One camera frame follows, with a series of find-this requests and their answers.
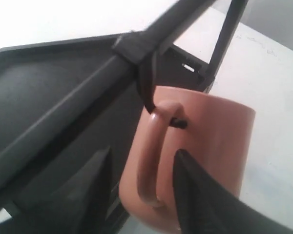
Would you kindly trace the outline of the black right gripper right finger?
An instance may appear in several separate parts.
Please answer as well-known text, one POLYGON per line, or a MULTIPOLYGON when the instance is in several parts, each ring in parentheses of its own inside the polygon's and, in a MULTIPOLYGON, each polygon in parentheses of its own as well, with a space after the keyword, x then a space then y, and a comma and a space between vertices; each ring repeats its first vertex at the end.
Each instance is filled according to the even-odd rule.
POLYGON ((228 192, 184 149, 175 153, 172 178, 183 234, 293 234, 228 192))

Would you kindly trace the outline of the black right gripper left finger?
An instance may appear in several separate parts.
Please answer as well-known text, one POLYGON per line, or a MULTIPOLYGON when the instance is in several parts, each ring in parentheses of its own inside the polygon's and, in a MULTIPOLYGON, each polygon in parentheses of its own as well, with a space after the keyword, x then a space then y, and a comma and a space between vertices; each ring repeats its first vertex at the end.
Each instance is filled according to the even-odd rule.
POLYGON ((64 185, 25 214, 8 221, 6 234, 100 234, 112 182, 112 150, 99 150, 64 185))

